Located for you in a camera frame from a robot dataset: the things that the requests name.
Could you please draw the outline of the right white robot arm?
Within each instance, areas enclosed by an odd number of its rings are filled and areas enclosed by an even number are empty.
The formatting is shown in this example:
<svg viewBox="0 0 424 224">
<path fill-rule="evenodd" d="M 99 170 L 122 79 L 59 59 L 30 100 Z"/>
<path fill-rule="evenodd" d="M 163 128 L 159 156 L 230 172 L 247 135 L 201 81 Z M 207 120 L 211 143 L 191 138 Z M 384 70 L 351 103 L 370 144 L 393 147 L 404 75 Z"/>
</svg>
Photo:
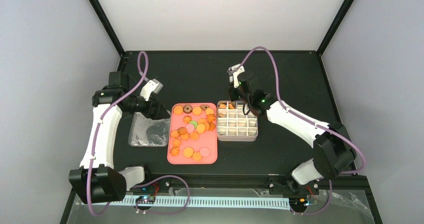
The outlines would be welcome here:
<svg viewBox="0 0 424 224">
<path fill-rule="evenodd" d="M 230 100 L 242 101 L 249 114 L 289 130 L 311 146 L 312 158 L 295 167 L 285 179 L 290 193 L 299 193 L 313 180 L 336 178 L 356 158 L 343 124 L 321 122 L 280 103 L 274 95 L 265 93 L 254 78 L 230 78 L 228 92 Z"/>
</svg>

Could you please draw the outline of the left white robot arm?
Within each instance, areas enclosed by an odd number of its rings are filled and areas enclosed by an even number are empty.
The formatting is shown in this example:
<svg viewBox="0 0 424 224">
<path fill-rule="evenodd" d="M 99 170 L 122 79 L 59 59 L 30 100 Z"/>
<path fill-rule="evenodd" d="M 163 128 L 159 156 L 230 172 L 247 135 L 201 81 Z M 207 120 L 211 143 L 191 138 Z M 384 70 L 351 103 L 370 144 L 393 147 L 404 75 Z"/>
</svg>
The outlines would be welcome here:
<svg viewBox="0 0 424 224">
<path fill-rule="evenodd" d="M 69 182 L 84 204 L 121 201 L 126 192 L 145 180 L 143 166 L 114 169 L 114 145 L 117 129 L 124 112 L 142 114 L 151 120 L 170 117 L 164 106 L 153 98 L 163 85 L 148 80 L 140 94 L 129 87 L 128 74 L 110 72 L 108 85 L 92 97 L 93 123 L 85 155 L 79 168 L 70 170 Z"/>
</svg>

